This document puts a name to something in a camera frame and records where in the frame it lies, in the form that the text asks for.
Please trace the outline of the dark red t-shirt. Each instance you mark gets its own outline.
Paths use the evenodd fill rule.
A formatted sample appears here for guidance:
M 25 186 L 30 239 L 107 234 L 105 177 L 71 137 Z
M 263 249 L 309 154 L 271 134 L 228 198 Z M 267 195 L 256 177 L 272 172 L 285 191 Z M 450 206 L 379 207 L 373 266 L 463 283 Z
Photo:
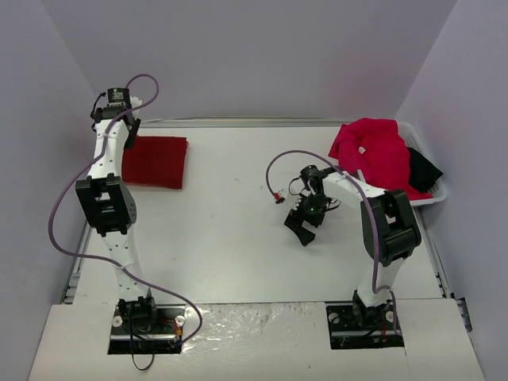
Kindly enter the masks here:
M 183 188 L 185 137 L 138 137 L 123 153 L 121 177 L 132 185 Z

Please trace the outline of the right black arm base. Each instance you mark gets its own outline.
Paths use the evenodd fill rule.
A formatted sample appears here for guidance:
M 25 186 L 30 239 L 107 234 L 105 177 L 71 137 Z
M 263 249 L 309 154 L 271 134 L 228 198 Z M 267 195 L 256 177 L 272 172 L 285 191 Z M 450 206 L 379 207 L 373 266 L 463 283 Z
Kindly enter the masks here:
M 402 329 L 392 300 L 366 310 L 356 301 L 327 302 L 332 350 L 403 348 Z

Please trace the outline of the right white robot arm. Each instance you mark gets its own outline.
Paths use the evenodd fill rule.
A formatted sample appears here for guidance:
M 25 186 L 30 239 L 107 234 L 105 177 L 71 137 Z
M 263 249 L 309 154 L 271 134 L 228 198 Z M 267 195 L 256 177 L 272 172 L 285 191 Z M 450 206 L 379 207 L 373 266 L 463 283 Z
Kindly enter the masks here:
M 329 167 L 304 167 L 299 178 L 306 194 L 290 210 L 284 225 L 306 247 L 315 234 L 304 227 L 319 227 L 333 201 L 360 212 L 364 247 L 372 268 L 354 291 L 352 318 L 369 328 L 380 319 L 380 307 L 391 300 L 391 291 L 400 267 L 421 244 L 421 233 L 410 200 L 403 190 L 384 190 Z

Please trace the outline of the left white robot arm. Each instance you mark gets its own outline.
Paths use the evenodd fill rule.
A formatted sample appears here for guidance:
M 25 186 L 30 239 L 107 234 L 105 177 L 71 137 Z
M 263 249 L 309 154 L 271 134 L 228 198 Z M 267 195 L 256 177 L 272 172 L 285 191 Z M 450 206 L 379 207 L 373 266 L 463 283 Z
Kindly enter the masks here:
M 121 177 L 124 150 L 136 139 L 140 119 L 131 109 L 142 105 L 126 87 L 106 91 L 107 103 L 93 113 L 96 136 L 94 162 L 84 179 L 75 183 L 75 192 L 87 222 L 102 238 L 108 258 L 115 267 L 118 286 L 117 308 L 122 317 L 142 332 L 150 332 L 160 322 L 160 312 L 142 276 L 134 243 L 133 226 L 137 205 Z

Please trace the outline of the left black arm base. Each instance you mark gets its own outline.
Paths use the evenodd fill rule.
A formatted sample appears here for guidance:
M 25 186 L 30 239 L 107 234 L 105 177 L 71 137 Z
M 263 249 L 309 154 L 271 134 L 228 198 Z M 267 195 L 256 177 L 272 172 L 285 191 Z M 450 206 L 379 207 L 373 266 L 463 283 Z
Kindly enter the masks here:
M 121 302 L 111 321 L 108 353 L 179 354 L 183 349 L 185 322 L 183 306 Z

